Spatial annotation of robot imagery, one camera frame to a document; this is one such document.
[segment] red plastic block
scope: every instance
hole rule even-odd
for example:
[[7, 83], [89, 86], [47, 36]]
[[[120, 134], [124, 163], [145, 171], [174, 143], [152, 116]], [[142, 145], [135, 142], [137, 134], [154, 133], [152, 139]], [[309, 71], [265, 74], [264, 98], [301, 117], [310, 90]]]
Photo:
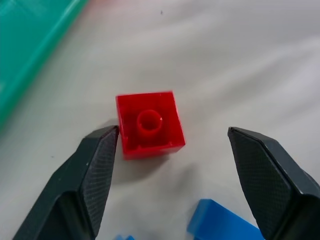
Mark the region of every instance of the red plastic block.
[[172, 91], [119, 95], [115, 100], [126, 160], [174, 153], [186, 144]]

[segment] blue plastic piece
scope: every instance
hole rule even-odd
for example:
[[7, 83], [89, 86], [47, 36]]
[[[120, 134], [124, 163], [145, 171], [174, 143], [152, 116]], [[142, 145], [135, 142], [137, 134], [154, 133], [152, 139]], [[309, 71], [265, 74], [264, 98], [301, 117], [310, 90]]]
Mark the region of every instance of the blue plastic piece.
[[122, 236], [116, 236], [114, 240], [135, 240], [132, 236], [128, 236], [124, 239]]
[[194, 240], [264, 240], [260, 230], [211, 199], [201, 199], [187, 227]]

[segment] textured grip surface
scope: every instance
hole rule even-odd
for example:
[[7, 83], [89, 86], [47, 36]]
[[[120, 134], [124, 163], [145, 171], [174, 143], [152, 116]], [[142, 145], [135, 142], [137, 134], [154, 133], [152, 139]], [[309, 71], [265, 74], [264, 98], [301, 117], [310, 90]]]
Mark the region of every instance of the textured grip surface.
[[245, 198], [263, 237], [271, 239], [290, 206], [292, 188], [258, 141], [237, 131], [228, 135]]
[[95, 236], [100, 229], [111, 185], [117, 136], [114, 131], [101, 140], [81, 186], [81, 198]]

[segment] white cloth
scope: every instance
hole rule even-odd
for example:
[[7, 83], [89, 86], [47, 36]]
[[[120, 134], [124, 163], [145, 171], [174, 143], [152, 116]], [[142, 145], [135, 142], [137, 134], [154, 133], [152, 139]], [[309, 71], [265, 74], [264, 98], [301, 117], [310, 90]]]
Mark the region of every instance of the white cloth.
[[117, 118], [118, 94], [173, 90], [186, 146], [125, 162], [119, 142], [98, 240], [190, 239], [211, 198], [256, 224], [227, 131], [277, 139], [320, 183], [318, 0], [91, 0], [0, 134], [0, 239], [51, 174]]

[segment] green plastic container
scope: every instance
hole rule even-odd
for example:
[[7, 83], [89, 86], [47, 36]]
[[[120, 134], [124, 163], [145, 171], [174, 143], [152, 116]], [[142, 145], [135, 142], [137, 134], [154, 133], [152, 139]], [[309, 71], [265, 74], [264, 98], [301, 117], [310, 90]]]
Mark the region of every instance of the green plastic container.
[[0, 128], [89, 0], [0, 0]]

